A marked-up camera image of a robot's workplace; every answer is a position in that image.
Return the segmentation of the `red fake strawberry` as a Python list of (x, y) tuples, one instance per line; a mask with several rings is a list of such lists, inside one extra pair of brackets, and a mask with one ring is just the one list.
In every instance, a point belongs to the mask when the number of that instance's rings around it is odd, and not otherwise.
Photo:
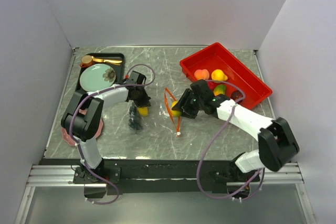
[(207, 82), (208, 84), (208, 87), (211, 89), (211, 90), (214, 90), (215, 89), (215, 85), (213, 82)]

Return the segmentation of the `yellow fake banana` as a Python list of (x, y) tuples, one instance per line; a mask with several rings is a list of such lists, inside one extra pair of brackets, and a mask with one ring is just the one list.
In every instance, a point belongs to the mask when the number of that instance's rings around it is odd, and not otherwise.
[(148, 107), (144, 106), (144, 107), (138, 107), (138, 112), (141, 116), (148, 116), (149, 111), (148, 111)]

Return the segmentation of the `fake peach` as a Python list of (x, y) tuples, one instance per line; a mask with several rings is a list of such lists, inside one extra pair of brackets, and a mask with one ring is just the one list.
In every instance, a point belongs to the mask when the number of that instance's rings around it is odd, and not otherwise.
[(207, 69), (197, 69), (194, 72), (194, 77), (197, 80), (201, 80), (201, 79), (208, 80), (209, 79), (209, 72), (208, 72)]

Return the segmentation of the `dark fake grapes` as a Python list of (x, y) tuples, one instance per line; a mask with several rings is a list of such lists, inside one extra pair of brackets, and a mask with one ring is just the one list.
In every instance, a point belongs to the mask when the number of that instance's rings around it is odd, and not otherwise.
[(138, 112), (136, 105), (133, 103), (129, 109), (129, 120), (128, 125), (131, 129), (135, 131), (143, 130), (143, 125), (141, 122), (141, 116)]

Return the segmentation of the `fake orange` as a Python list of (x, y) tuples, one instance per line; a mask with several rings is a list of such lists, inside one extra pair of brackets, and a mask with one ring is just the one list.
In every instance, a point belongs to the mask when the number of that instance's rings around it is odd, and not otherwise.
[(216, 69), (211, 73), (211, 79), (219, 83), (222, 81), (227, 81), (228, 76), (221, 69)]

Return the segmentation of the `clear zip top bag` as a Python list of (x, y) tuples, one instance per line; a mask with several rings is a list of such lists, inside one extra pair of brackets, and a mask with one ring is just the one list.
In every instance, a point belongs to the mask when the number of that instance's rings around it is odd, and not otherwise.
[(177, 110), (173, 110), (173, 107), (177, 105), (178, 100), (174, 94), (168, 89), (164, 88), (163, 100), (155, 102), (154, 108), (148, 107), (148, 116), (141, 116), (141, 122), (144, 128), (151, 126), (158, 127), (159, 125), (165, 126), (168, 120), (171, 121), (174, 130), (170, 130), (177, 136), (181, 136), (181, 113)]

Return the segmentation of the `dark red fake apple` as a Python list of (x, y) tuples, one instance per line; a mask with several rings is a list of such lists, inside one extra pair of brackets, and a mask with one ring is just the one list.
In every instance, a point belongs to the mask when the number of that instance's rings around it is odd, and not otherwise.
[(230, 98), (237, 103), (241, 103), (244, 99), (244, 95), (239, 90), (235, 90), (234, 92), (232, 92)]

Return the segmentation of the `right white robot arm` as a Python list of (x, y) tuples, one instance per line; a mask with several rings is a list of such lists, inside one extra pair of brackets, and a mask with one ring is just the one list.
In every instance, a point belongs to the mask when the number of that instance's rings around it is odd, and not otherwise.
[(256, 150), (242, 153), (232, 160), (234, 165), (229, 173), (235, 181), (242, 181), (248, 172), (262, 168), (277, 172), (299, 152), (298, 143), (285, 119), (274, 120), (257, 114), (223, 94), (215, 96), (206, 91), (203, 95), (186, 89), (172, 110), (191, 119), (199, 111), (204, 111), (245, 131), (258, 142)]

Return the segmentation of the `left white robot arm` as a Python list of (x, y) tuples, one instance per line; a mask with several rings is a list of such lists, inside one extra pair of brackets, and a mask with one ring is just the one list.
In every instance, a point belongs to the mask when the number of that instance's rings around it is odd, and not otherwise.
[(104, 177), (104, 162), (99, 153), (96, 133), (105, 108), (132, 101), (140, 108), (149, 107), (150, 97), (145, 86), (146, 76), (131, 71), (122, 82), (94, 92), (76, 91), (61, 119), (61, 127), (74, 140), (80, 153), (85, 176), (93, 183)]

